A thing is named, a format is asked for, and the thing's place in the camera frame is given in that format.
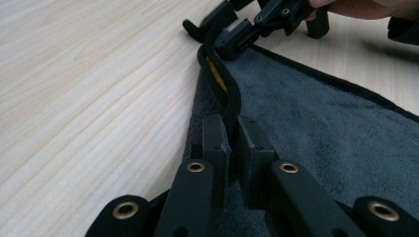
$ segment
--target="hand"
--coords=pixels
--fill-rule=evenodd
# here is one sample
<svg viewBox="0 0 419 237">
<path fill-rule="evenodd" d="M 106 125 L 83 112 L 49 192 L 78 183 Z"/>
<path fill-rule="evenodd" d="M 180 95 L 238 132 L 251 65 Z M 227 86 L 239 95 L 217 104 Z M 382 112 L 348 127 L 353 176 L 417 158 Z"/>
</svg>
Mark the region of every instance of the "hand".
<svg viewBox="0 0 419 237">
<path fill-rule="evenodd" d="M 419 22 L 419 0 L 308 0 L 314 8 L 330 4 L 328 11 L 361 19 L 386 17 Z"/>
</svg>

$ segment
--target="wood grain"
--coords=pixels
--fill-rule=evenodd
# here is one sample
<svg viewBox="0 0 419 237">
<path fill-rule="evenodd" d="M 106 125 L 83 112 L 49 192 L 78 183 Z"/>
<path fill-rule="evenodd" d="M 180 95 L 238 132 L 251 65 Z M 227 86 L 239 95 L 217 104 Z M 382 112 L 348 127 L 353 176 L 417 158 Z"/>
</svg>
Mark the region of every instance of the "wood grain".
<svg viewBox="0 0 419 237">
<path fill-rule="evenodd" d="M 113 198 L 170 187 L 199 73 L 181 24 L 216 4 L 0 1 L 0 236 L 83 236 Z M 386 39 L 386 20 L 330 22 L 322 40 L 258 43 L 419 114 L 418 48 Z"/>
</svg>

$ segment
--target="metal grommet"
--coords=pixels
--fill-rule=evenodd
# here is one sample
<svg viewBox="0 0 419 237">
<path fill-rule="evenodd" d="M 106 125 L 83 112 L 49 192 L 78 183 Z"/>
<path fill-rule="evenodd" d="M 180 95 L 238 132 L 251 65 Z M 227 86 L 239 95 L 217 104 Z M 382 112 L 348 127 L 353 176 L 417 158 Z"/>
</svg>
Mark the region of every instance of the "metal grommet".
<svg viewBox="0 0 419 237">
<path fill-rule="evenodd" d="M 375 216 L 387 221 L 397 221 L 400 218 L 397 211 L 378 201 L 370 201 L 368 210 Z"/>
<path fill-rule="evenodd" d="M 298 172 L 298 167 L 296 165 L 291 164 L 291 163 L 283 163 L 283 164 L 281 164 L 280 168 L 284 172 L 291 173 L 291 174 L 294 174 L 294 173 Z"/>
<path fill-rule="evenodd" d="M 128 219 L 135 215 L 139 210 L 137 203 L 133 201 L 125 201 L 115 206 L 112 214 L 116 219 Z"/>
<path fill-rule="evenodd" d="M 199 172 L 201 172 L 202 170 L 204 170 L 205 168 L 206 168 L 206 166 L 205 166 L 204 164 L 201 164 L 201 163 L 198 163 L 198 162 L 191 163 L 191 164 L 189 164 L 189 165 L 188 165 L 188 167 L 187 167 L 187 169 L 188 169 L 190 172 L 193 172 L 193 173 L 199 173 Z"/>
</svg>

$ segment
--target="dark gray cloth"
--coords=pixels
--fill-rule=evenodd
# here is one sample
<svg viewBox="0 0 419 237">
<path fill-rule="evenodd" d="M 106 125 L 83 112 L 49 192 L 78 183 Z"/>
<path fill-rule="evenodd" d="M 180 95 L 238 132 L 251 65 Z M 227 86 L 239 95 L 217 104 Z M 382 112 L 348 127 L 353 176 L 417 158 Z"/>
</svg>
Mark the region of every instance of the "dark gray cloth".
<svg viewBox="0 0 419 237">
<path fill-rule="evenodd" d="M 377 196 L 419 218 L 417 117 L 359 96 L 351 86 L 331 86 L 259 50 L 247 49 L 224 64 L 238 84 L 241 114 L 260 123 L 281 159 L 305 166 L 333 198 L 349 206 L 356 198 Z M 199 130 L 192 123 L 209 113 L 203 103 L 217 111 L 203 98 L 210 95 L 205 84 L 201 77 L 189 142 Z M 215 236 L 268 236 L 261 212 L 243 210 L 240 197 L 233 186 L 227 210 L 215 216 Z"/>
</svg>

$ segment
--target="black clamp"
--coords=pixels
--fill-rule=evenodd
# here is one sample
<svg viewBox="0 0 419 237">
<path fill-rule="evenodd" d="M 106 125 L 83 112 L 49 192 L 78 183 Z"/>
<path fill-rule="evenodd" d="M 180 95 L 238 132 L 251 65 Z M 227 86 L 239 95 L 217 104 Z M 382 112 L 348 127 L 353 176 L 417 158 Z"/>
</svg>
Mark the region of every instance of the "black clamp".
<svg viewBox="0 0 419 237">
<path fill-rule="evenodd" d="M 211 29 L 221 30 L 231 25 L 237 20 L 235 11 L 250 2 L 252 1 L 224 1 L 203 19 L 199 28 L 188 20 L 184 21 L 184 28 L 192 38 L 204 42 Z M 214 47 L 220 57 L 235 59 L 259 37 L 268 37 L 276 30 L 284 30 L 289 36 L 315 10 L 306 0 L 258 0 L 258 2 L 261 11 L 256 15 L 254 25 L 245 19 L 231 32 L 224 31 L 216 40 Z M 317 9 L 316 18 L 307 22 L 307 28 L 311 38 L 320 39 L 325 36 L 329 31 L 327 9 Z"/>
<path fill-rule="evenodd" d="M 300 164 L 280 159 L 260 125 L 240 116 L 239 183 L 244 204 L 265 210 L 275 237 L 419 236 L 419 222 L 396 204 L 361 197 L 335 201 Z M 170 191 L 148 202 L 124 196 L 101 211 L 87 237 L 213 236 L 212 212 L 224 208 L 230 148 L 221 116 L 203 121 L 203 144 L 178 169 Z"/>
</svg>

